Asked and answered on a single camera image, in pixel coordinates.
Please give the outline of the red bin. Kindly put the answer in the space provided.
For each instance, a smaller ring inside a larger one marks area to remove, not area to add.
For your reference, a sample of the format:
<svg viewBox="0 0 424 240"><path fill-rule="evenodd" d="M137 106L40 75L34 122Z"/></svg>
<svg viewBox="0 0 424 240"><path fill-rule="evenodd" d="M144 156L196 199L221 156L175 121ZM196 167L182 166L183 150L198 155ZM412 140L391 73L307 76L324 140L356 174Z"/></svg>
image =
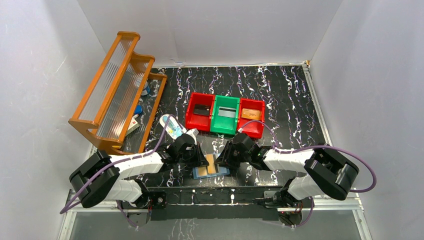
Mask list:
<svg viewBox="0 0 424 240"><path fill-rule="evenodd" d="M193 92L190 95L187 111L185 113L185 127L209 132L215 95Z"/></svg>
<svg viewBox="0 0 424 240"><path fill-rule="evenodd" d="M249 98L240 98L237 131L242 128L243 133L251 138L260 139L264 126L259 123L265 119L265 102Z"/></svg>

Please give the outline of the orange wooden rack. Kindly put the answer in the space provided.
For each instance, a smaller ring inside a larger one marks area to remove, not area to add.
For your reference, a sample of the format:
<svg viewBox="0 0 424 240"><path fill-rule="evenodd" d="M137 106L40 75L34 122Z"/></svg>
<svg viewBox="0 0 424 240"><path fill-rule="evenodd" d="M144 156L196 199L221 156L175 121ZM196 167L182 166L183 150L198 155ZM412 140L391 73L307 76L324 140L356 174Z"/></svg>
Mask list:
<svg viewBox="0 0 424 240"><path fill-rule="evenodd" d="M146 148L162 94L165 74L152 73L155 57L135 52L140 35L120 31L93 77L74 114L69 119L81 135L99 150L112 155L141 153ZM145 101L140 139L131 149L124 148L145 84L158 83L157 94Z"/></svg>

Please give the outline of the right red bin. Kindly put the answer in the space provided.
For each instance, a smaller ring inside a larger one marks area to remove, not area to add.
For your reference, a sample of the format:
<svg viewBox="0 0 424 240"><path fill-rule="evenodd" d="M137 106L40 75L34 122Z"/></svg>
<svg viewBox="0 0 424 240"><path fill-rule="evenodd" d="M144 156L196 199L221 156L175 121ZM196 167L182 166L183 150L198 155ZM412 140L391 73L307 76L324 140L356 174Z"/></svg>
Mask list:
<svg viewBox="0 0 424 240"><path fill-rule="evenodd" d="M260 139L264 126L259 123L265 119L265 102L249 98L240 98L237 131L242 128L243 133L251 138Z"/></svg>

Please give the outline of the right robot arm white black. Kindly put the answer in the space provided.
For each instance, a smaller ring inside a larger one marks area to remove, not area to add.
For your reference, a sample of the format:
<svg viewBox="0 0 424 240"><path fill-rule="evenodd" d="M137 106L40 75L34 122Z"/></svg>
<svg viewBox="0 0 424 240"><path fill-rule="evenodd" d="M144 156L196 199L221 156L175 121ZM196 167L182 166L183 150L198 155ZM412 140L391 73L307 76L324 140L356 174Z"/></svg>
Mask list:
<svg viewBox="0 0 424 240"><path fill-rule="evenodd" d="M359 174L359 168L329 145L313 146L306 150L283 150L275 146L259 146L245 133L227 141L215 164L238 169L248 163L260 171L287 170L304 173L289 179L281 190L266 193L264 201L295 207L301 200L327 195L335 200L346 199Z"/></svg>

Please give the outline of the orange card in bin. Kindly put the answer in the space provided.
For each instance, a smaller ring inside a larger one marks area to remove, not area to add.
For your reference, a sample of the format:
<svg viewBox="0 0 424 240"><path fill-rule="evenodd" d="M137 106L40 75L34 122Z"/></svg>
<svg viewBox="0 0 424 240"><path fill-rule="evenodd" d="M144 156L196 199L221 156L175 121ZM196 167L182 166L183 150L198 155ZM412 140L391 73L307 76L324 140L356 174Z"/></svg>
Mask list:
<svg viewBox="0 0 424 240"><path fill-rule="evenodd" d="M249 120L261 120L261 111L251 108L243 108L241 110L241 118Z"/></svg>

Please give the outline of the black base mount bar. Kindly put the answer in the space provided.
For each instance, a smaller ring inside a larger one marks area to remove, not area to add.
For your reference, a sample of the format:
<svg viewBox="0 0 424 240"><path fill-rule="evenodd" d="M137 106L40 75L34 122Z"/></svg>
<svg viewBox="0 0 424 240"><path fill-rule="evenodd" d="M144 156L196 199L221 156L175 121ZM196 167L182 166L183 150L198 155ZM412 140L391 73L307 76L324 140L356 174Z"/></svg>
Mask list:
<svg viewBox="0 0 424 240"><path fill-rule="evenodd" d="M309 198L283 205L278 186L152 187L162 201L154 203L153 221L177 219L262 219L277 221L284 213L308 211Z"/></svg>

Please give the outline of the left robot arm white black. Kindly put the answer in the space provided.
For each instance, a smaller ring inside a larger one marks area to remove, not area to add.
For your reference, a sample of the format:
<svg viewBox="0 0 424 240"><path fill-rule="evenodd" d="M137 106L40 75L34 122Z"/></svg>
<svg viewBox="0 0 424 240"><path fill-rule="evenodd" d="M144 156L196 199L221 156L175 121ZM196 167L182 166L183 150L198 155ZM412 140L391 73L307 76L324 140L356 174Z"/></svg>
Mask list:
<svg viewBox="0 0 424 240"><path fill-rule="evenodd" d="M99 150L69 176L69 181L83 208L103 201L122 201L143 209L154 203L154 194L136 177L165 172L175 165L197 168L209 162L197 141L184 133L148 152L109 155Z"/></svg>

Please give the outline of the red white small box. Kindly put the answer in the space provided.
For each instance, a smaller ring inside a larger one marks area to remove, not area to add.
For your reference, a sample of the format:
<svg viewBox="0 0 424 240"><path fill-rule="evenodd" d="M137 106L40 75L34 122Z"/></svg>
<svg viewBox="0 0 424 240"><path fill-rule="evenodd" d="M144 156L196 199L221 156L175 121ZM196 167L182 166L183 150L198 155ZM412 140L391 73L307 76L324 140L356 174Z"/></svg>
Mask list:
<svg viewBox="0 0 424 240"><path fill-rule="evenodd" d="M130 133L132 133L133 131L135 131L136 129L138 129L140 127L139 122L136 120L137 116L133 116L131 118L131 121L128 125L127 131L125 133L125 135L129 135Z"/></svg>

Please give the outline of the blue card holder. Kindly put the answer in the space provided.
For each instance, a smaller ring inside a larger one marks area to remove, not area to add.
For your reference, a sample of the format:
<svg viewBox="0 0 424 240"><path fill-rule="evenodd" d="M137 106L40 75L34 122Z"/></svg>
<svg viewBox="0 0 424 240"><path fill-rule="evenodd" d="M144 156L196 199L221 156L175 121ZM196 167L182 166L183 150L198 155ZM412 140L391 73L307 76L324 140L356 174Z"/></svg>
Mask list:
<svg viewBox="0 0 424 240"><path fill-rule="evenodd" d="M230 170L228 168L215 164L215 160L218 156L218 153L206 154L205 159L208 162L208 166L195 167L192 171L193 178L204 179L229 175Z"/></svg>

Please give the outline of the blue cap container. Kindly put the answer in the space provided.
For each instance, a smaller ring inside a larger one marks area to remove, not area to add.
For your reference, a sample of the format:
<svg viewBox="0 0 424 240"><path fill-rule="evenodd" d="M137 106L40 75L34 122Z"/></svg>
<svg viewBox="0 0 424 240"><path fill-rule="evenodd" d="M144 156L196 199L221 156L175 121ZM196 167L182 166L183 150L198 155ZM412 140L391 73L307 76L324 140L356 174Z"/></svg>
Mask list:
<svg viewBox="0 0 424 240"><path fill-rule="evenodd" d="M140 115L143 113L143 107L141 105L137 105L134 110L134 115Z"/></svg>

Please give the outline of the white blue container on rack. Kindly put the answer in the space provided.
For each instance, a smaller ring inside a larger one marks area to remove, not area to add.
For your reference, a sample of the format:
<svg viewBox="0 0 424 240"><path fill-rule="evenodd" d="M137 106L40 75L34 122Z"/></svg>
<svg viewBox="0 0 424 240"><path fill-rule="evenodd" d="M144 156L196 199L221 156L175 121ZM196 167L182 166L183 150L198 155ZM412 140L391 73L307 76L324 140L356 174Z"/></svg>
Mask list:
<svg viewBox="0 0 424 240"><path fill-rule="evenodd" d="M138 82L137 82L138 86L140 86L141 83L142 83L142 78L139 78ZM147 95L150 94L150 91L151 91L151 89L150 89L150 86L149 86L149 80L147 79L143 84L143 88L142 88L140 96L147 96Z"/></svg>

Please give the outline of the grey card in bin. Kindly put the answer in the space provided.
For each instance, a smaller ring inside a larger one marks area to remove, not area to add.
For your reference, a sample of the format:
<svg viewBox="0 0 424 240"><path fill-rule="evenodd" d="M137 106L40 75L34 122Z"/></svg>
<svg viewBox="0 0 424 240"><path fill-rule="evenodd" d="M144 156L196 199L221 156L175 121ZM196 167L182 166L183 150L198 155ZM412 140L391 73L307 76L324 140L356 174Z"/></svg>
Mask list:
<svg viewBox="0 0 424 240"><path fill-rule="evenodd" d="M235 118L236 117L236 109L230 107L219 107L218 108L218 116L225 118Z"/></svg>

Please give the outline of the orange card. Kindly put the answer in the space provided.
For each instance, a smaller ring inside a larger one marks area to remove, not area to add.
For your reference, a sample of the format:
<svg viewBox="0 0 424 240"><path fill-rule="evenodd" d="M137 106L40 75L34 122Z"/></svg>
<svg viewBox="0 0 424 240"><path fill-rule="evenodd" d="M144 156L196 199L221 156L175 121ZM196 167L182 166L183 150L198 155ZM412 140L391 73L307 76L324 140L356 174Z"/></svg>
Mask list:
<svg viewBox="0 0 424 240"><path fill-rule="evenodd" d="M216 174L216 173L218 173L218 168L217 168L217 165L215 164L215 159L216 159L216 156L215 156L215 154L207 154L206 156L205 156L205 158L206 158L206 160L207 160L207 162L208 162L208 166L207 166L207 170L208 170L208 174L209 175L212 175L212 174Z"/></svg>
<svg viewBox="0 0 424 240"><path fill-rule="evenodd" d="M251 108L243 108L241 110L241 118L249 120L261 120L261 111Z"/></svg>

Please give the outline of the green bin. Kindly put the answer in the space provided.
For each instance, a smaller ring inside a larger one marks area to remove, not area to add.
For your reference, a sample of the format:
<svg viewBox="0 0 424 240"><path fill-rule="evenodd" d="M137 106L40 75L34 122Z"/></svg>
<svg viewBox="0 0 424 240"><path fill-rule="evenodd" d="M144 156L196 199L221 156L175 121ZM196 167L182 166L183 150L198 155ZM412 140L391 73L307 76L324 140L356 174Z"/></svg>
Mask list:
<svg viewBox="0 0 424 240"><path fill-rule="evenodd" d="M238 123L240 98L216 95L210 121L212 133L234 135Z"/></svg>

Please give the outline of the left red bin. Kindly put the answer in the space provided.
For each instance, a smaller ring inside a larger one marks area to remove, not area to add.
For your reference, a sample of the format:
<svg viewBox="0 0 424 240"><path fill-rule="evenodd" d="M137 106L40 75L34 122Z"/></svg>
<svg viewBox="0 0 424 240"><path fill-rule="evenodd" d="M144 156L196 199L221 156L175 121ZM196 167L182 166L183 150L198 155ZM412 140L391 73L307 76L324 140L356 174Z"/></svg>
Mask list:
<svg viewBox="0 0 424 240"><path fill-rule="evenodd" d="M190 95L187 111L185 113L185 127L209 132L215 95L193 92Z"/></svg>

